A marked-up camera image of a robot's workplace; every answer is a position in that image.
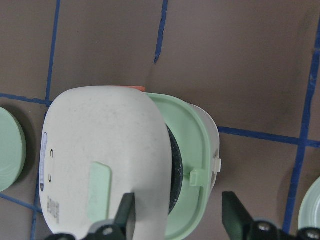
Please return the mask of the green plate near left arm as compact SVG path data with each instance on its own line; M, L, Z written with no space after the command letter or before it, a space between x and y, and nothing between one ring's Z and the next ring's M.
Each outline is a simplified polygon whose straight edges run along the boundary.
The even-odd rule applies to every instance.
M16 117L0 109L0 190L5 191L21 175L27 154L26 137Z

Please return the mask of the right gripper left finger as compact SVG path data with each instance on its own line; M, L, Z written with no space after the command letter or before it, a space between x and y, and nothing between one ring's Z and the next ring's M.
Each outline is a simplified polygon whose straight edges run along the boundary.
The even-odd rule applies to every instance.
M136 226L136 199L134 193L122 196L114 223L122 232L134 232Z

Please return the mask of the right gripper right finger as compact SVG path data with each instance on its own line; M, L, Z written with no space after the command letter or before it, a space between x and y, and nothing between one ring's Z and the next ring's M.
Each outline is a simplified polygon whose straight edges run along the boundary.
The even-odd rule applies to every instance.
M222 193L222 223L230 240L246 240L252 216L232 191Z

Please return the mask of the green plate near right arm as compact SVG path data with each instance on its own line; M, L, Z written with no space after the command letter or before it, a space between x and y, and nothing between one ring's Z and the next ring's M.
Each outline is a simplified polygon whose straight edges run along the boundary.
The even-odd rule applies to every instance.
M298 215L298 229L320 228L320 178L308 189Z

